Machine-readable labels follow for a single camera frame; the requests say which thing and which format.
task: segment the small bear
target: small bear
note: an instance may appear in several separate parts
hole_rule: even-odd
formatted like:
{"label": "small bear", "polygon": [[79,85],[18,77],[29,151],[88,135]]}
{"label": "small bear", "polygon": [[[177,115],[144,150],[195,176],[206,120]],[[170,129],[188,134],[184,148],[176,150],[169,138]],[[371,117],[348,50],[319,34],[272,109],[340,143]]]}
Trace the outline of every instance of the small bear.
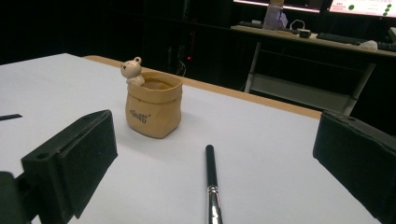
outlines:
{"label": "small bear", "polygon": [[142,72],[142,67],[140,64],[142,63],[142,59],[139,57],[135,57],[132,61],[127,61],[121,65],[121,73],[123,77],[126,77],[126,83],[129,85],[130,83],[134,83],[138,86],[143,85],[145,83],[145,79],[140,75]]}

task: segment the black pen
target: black pen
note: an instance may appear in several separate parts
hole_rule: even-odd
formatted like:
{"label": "black pen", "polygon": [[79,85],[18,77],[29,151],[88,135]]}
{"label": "black pen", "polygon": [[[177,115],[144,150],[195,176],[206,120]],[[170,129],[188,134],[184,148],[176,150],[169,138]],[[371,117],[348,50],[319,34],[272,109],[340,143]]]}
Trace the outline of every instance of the black pen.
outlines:
{"label": "black pen", "polygon": [[208,223],[222,224],[221,209],[218,192],[218,177],[216,175],[215,149],[206,146],[207,196],[208,196]]}
{"label": "black pen", "polygon": [[13,114],[13,115],[4,115],[4,116],[0,116],[0,120],[17,119],[17,118],[21,118],[21,115],[19,115],[19,114]]}

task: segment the desk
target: desk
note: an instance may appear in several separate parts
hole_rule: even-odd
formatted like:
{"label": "desk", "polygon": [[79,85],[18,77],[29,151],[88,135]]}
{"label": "desk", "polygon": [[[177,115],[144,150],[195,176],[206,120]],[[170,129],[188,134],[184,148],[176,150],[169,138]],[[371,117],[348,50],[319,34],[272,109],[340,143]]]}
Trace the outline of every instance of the desk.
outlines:
{"label": "desk", "polygon": [[208,144],[225,223],[379,223],[313,158],[318,119],[183,78],[179,127],[152,139],[126,123],[120,62],[88,58],[117,67],[69,54],[0,66],[0,112],[23,115],[0,122],[2,171],[19,175],[21,157],[67,125],[112,111],[119,156],[70,223],[205,223]]}
{"label": "desk", "polygon": [[268,77],[263,74],[256,73],[256,63],[259,57],[259,53],[262,48],[262,42],[258,42],[256,50],[253,56],[252,64],[250,67],[249,74],[247,76],[247,85],[245,92],[261,91],[277,97],[292,100],[297,103],[305,105],[311,105],[316,108],[327,109],[339,113],[349,115],[353,107],[359,100],[359,96],[375,69],[376,62],[382,60],[388,61],[393,60],[396,62],[396,53],[384,50],[371,51],[368,49],[361,49],[358,46],[352,46],[342,43],[336,43],[332,41],[316,39],[316,34],[312,34],[310,38],[300,38],[297,35],[282,35],[275,31],[266,31],[257,28],[251,28],[246,26],[232,26],[233,30],[243,31],[252,33],[255,35],[262,35],[267,38],[272,38],[276,42],[289,43],[295,45],[306,45],[310,48],[327,48],[337,50],[338,52],[348,53],[358,59],[363,59],[368,62],[367,67],[361,74],[361,79],[355,86],[353,92],[350,95],[344,95],[337,92],[320,90],[313,87],[308,87],[293,82],[288,82],[282,79]]}

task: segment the monitor screen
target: monitor screen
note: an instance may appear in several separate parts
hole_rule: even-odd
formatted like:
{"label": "monitor screen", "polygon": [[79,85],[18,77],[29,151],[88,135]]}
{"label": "monitor screen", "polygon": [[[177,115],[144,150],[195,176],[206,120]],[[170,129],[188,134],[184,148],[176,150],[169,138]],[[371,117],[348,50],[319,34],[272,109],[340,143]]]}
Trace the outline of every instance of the monitor screen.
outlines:
{"label": "monitor screen", "polygon": [[395,0],[332,0],[330,12],[396,18]]}
{"label": "monitor screen", "polygon": [[[233,0],[235,3],[268,6],[270,0]],[[324,0],[285,0],[283,8],[319,13]]]}

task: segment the dark background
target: dark background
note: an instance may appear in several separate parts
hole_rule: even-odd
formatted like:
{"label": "dark background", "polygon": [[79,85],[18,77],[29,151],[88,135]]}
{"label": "dark background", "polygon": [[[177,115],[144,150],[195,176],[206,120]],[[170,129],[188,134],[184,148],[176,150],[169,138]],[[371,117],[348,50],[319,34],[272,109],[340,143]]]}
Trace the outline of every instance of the dark background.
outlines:
{"label": "dark background", "polygon": [[[128,61],[242,91],[259,37],[230,30],[239,21],[262,21],[265,7],[232,0],[31,0],[5,1],[0,7],[0,64],[70,53]],[[388,42],[396,20],[323,12],[287,11],[289,24],[303,20],[314,33],[325,32]],[[329,49],[290,46],[266,40],[269,51],[340,63],[356,70],[330,68],[269,53],[258,69],[268,75],[349,94],[365,58]],[[351,116],[396,135],[395,60],[378,61]]]}

